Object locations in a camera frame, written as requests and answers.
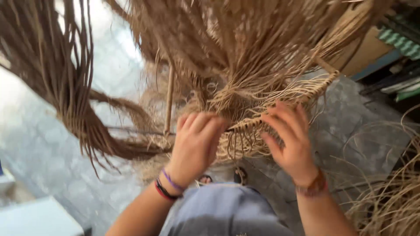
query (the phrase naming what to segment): gray floor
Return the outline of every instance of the gray floor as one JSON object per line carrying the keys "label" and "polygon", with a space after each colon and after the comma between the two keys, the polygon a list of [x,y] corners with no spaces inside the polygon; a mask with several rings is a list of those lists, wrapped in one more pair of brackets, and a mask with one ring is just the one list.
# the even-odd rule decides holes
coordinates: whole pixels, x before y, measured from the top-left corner
{"label": "gray floor", "polygon": [[[143,64],[129,27],[99,0],[91,4],[95,11],[93,87],[135,100],[141,89],[138,79]],[[81,155],[76,138],[55,119],[54,109],[15,76],[0,70],[0,77],[2,163],[25,184],[39,189],[38,194],[54,196],[79,222],[92,224],[93,235],[104,235],[118,214],[141,192],[142,184],[129,168],[123,176],[100,170],[99,180],[89,160]],[[371,130],[375,135],[357,135],[367,128],[363,127],[365,124],[401,118],[401,114],[375,102],[364,106],[366,100],[358,95],[359,89],[344,77],[333,83],[327,92],[325,110],[311,127],[314,156],[328,171],[331,190],[363,182],[362,172],[384,178],[408,142],[408,136],[395,128],[382,127]],[[105,123],[120,124],[118,115],[107,105],[94,106]],[[250,184],[269,199],[294,231],[302,233],[290,178],[267,158],[246,159],[242,165],[249,172]],[[348,192],[353,197],[357,193]],[[344,192],[336,196],[338,201],[347,202]]]}

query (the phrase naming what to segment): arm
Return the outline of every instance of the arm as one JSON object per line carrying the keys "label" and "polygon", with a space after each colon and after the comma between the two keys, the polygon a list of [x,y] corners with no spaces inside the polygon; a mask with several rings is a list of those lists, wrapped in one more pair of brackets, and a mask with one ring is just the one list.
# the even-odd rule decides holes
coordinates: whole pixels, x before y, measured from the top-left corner
{"label": "arm", "polygon": [[[274,160],[295,184],[309,187],[318,176],[318,168],[311,157],[309,124],[304,109],[299,105],[296,111],[292,111],[286,104],[277,102],[276,107],[269,108],[268,112],[269,115],[262,115],[261,118],[278,132],[284,147],[280,147],[267,133],[261,137],[270,148]],[[306,235],[357,235],[328,191],[314,197],[297,194],[297,202]]]}
{"label": "arm", "polygon": [[[165,167],[171,180],[186,189],[202,175],[216,157],[220,136],[227,122],[212,113],[185,115],[178,120],[172,158]],[[162,186],[172,196],[182,191],[159,175]],[[117,218],[106,236],[158,235],[174,201],[165,199],[150,184]]]}

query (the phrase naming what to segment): black bracelet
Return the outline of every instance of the black bracelet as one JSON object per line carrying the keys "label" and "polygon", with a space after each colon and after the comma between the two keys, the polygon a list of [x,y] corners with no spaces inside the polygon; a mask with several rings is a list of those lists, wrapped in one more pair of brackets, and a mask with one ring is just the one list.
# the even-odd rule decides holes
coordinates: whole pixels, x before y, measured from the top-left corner
{"label": "black bracelet", "polygon": [[156,178],[156,187],[163,193],[163,195],[165,195],[167,198],[169,198],[171,200],[177,200],[178,198],[182,197],[182,195],[181,196],[173,196],[173,195],[170,195],[168,193],[168,191],[160,183],[159,177]]}

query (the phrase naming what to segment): gray shirt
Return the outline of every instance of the gray shirt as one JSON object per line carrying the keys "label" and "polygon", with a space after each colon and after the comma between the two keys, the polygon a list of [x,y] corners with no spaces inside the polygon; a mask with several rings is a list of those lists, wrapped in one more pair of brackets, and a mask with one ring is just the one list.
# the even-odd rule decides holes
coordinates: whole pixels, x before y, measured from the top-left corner
{"label": "gray shirt", "polygon": [[291,236],[267,200],[242,186],[189,189],[171,209],[161,236]]}

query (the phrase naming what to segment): person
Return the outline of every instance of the person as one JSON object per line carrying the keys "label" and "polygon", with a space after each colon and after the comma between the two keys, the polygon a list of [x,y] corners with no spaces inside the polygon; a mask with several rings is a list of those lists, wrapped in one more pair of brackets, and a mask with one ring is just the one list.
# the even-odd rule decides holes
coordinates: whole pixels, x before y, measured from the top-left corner
{"label": "person", "polygon": [[[308,119],[298,105],[284,102],[269,108],[262,121],[282,138],[279,145],[261,134],[274,160],[297,186],[297,203],[306,235],[357,235],[328,192],[325,178],[311,157]],[[184,193],[165,233],[172,236],[198,235],[293,235],[283,226],[257,191],[246,186],[208,184],[184,190],[199,178],[216,157],[221,134],[228,122],[213,113],[193,113],[179,118],[172,158],[150,184],[117,218],[107,236],[159,235],[176,199]]]}

